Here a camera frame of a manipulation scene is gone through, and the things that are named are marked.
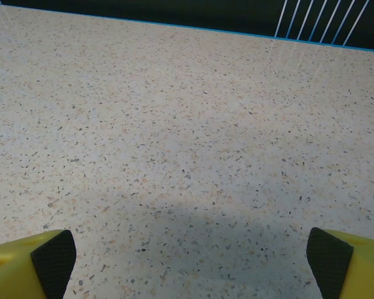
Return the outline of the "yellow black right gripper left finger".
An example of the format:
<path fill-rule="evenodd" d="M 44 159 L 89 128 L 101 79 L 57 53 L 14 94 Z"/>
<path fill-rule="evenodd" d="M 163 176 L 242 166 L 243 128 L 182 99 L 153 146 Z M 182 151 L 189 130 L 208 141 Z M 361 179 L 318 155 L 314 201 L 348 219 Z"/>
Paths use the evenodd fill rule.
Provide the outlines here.
<path fill-rule="evenodd" d="M 63 298 L 76 257 L 70 230 L 0 244 L 0 298 Z"/>

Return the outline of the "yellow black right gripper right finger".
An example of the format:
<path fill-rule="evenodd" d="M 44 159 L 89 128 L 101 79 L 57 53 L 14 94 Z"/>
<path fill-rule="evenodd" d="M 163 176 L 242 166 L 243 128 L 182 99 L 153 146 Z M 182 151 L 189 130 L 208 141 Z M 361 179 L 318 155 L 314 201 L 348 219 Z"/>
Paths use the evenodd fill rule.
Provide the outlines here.
<path fill-rule="evenodd" d="M 374 299 L 374 240 L 314 227 L 307 260 L 322 298 Z"/>

